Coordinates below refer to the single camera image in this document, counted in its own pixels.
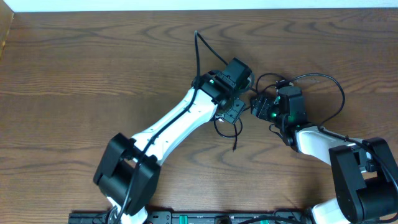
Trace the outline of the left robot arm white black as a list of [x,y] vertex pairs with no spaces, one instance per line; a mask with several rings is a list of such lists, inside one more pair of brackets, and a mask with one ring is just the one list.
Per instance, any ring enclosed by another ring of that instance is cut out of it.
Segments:
[[144,223],[162,164],[196,128],[221,118],[234,124],[245,104],[238,98],[254,82],[237,58],[224,70],[198,74],[183,100],[151,127],[127,138],[119,133],[106,146],[93,182],[116,211],[113,223]]

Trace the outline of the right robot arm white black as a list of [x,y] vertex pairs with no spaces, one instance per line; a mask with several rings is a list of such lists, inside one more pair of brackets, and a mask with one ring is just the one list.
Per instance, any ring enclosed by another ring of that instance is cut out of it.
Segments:
[[382,138],[352,139],[308,121],[300,88],[250,99],[251,114],[278,128],[293,150],[330,165],[336,197],[310,210],[312,223],[387,223],[397,220],[397,164]]

